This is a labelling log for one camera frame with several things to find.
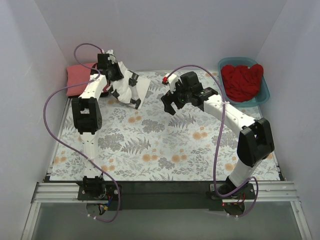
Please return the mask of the white t shirt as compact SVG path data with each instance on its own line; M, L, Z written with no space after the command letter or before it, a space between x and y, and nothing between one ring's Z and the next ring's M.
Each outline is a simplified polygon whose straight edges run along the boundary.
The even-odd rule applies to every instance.
M140 110L146 98L151 80L129 70L122 61L117 62L123 78L110 80L108 92L119 102Z

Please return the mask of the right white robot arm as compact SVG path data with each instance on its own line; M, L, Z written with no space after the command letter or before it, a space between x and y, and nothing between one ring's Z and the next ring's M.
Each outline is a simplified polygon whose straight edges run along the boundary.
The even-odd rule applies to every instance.
M239 198L245 192L244 186L252 179L256 168L275 149L269 121L244 114L213 88L204 88L193 71L181 76L168 73L162 83L169 86L169 91L161 97L165 112L175 115L173 104L177 109L182 109L185 104L192 104L218 119L222 126L227 126L238 138L238 161L225 182L221 186L215 186L213 193L220 198Z

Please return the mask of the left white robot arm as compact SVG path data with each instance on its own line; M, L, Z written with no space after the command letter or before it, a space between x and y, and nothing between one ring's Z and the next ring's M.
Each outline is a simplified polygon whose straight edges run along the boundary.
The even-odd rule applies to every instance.
M103 199L107 193L103 173L97 169L102 165L98 139L103 123L98 101L110 88L111 81L122 77L114 51L103 51L97 55L97 63L90 72L91 82L78 98L71 101L74 127L80 134L83 153L88 158L84 164L83 188L95 200Z

